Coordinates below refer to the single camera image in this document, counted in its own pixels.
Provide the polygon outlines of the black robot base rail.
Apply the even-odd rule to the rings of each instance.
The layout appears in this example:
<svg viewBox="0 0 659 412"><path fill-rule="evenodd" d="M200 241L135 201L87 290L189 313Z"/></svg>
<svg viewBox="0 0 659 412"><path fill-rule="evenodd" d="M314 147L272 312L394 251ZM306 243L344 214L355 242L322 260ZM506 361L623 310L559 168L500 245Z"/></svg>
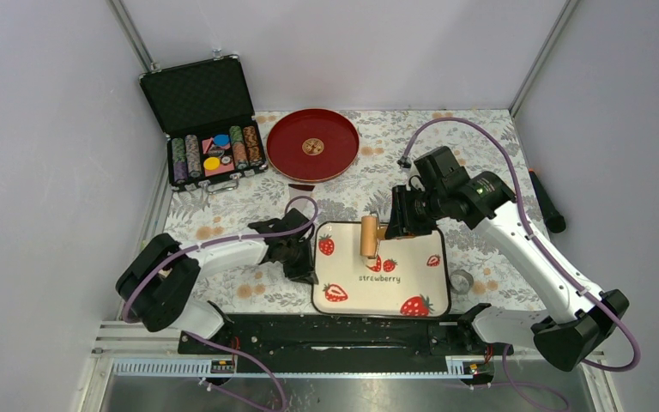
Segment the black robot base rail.
<svg viewBox="0 0 659 412"><path fill-rule="evenodd" d="M361 363L441 356L485 360L501 356L505 347L501 342L482 342L457 314L360 318L235 313L211 340L250 354L264 365L296 357L313 364L330 356Z"/></svg>

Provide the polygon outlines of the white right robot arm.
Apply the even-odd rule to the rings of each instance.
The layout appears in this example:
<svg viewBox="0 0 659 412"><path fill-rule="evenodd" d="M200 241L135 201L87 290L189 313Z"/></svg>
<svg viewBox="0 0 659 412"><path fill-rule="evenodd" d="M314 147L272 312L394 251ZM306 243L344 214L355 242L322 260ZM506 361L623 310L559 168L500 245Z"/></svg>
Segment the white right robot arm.
<svg viewBox="0 0 659 412"><path fill-rule="evenodd" d="M462 349L478 354L490 343L533 348L553 367L570 372L620 327L630 302L576 270L529 221L514 191L493 172L470 177L449 148L414 162L417 187L391 190L386 239L430 234L449 218L492 244L524 277L545 306L518 311L478 304L462 317Z"/></svg>

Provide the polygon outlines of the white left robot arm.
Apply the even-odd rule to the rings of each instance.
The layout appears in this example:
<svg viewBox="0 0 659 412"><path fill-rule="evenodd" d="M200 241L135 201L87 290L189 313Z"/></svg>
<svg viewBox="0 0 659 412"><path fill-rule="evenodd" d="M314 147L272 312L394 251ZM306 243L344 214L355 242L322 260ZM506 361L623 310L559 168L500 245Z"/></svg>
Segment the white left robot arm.
<svg viewBox="0 0 659 412"><path fill-rule="evenodd" d="M197 282L243 266L280 263L291 279L313 277L306 238L314 224L297 209L282 218L257 221L238 233L182 247L170 234L152 238L118 278L124 320L146 330L181 330L198 336L210 352L220 353L232 341L227 317L218 306L192 292Z"/></svg>

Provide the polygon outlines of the square strawberry ceramic plate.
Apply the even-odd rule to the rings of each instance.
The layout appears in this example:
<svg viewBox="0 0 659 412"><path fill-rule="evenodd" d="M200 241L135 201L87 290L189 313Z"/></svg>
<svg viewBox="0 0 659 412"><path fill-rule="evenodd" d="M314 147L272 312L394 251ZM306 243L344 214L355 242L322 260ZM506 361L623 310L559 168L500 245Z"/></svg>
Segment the square strawberry ceramic plate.
<svg viewBox="0 0 659 412"><path fill-rule="evenodd" d="M331 315L439 318L451 309L444 237L435 230L379 242L360 255L358 222L330 221L317 232L312 304Z"/></svg>

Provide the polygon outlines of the wooden dough roller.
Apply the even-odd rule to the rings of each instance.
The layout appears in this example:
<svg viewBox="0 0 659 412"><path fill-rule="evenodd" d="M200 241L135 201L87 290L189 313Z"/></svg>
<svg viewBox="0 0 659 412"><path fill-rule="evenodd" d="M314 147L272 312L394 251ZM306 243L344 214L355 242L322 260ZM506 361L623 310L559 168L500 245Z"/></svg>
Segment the wooden dough roller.
<svg viewBox="0 0 659 412"><path fill-rule="evenodd" d="M360 255L363 258L375 258L380 242L385 240L387 225L380 222L376 215L366 215L360 220Z"/></svg>

